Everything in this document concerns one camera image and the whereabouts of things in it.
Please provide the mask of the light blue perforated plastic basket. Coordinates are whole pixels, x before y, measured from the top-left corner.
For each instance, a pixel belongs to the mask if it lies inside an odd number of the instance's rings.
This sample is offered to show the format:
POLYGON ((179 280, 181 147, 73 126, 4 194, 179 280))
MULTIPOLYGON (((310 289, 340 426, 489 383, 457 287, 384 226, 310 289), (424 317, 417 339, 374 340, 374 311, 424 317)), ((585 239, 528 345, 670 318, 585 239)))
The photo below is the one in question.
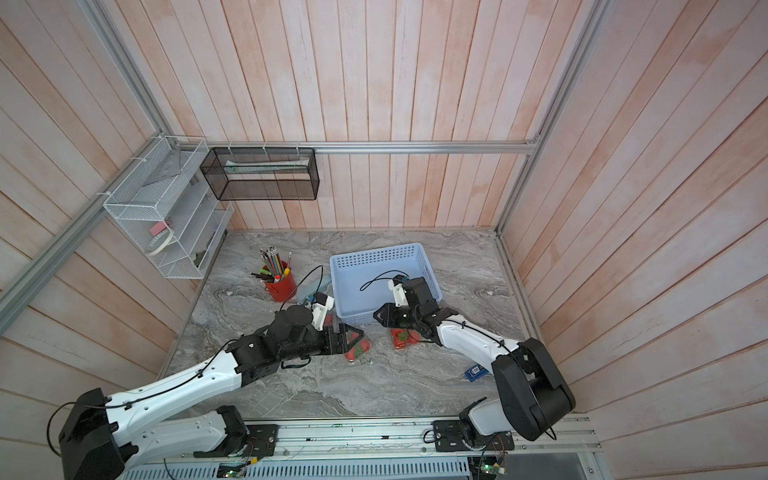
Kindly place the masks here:
POLYGON ((337 317, 353 326, 374 321, 373 313, 394 296, 387 282, 396 275, 423 277, 433 295, 443 295, 426 252, 420 243, 333 255, 330 258, 334 309, 337 317))

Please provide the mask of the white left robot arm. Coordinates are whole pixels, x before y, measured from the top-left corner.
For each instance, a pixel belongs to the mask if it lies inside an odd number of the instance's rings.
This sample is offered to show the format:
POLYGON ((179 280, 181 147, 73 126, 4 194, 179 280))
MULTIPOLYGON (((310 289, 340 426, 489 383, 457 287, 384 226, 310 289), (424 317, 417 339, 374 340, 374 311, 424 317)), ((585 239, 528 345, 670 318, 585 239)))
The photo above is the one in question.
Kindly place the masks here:
POLYGON ((211 358, 133 390, 82 394, 58 435, 67 479, 115 479, 157 459, 194 453, 225 457, 246 449, 250 431, 238 409, 220 406, 186 420, 176 414, 209 398, 244 388, 281 369, 301 368, 315 356, 345 354, 362 330, 325 323, 325 310, 293 305, 271 324, 228 341, 211 358))

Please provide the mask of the clear clamshell container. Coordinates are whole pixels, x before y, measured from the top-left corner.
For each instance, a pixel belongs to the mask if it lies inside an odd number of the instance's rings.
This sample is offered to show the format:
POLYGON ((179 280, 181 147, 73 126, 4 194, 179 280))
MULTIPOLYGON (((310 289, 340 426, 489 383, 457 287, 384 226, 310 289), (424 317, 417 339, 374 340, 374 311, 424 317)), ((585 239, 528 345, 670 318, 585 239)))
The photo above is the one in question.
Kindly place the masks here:
POLYGON ((416 345, 422 341, 418 333, 414 333, 408 329, 392 329, 391 336, 393 346, 396 350, 403 350, 409 345, 416 345))
POLYGON ((358 343, 356 343, 352 349, 350 349, 348 352, 344 354, 345 358, 350 361, 354 362, 358 359, 360 359, 363 355, 365 355, 371 348, 370 342, 362 338, 358 343))

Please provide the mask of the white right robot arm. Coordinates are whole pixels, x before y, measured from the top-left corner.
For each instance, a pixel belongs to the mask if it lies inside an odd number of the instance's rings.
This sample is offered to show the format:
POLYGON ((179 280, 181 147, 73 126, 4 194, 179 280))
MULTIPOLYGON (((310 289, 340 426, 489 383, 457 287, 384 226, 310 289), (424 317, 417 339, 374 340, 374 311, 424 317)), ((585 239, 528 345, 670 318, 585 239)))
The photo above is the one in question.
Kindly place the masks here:
POLYGON ((422 277, 397 275, 388 287, 394 301, 373 314, 379 324, 461 353, 493 376, 496 397, 478 400, 459 414, 470 447, 504 432, 528 441, 543 435, 557 438, 554 425, 575 409, 576 401, 541 341, 504 338, 440 306, 422 277))

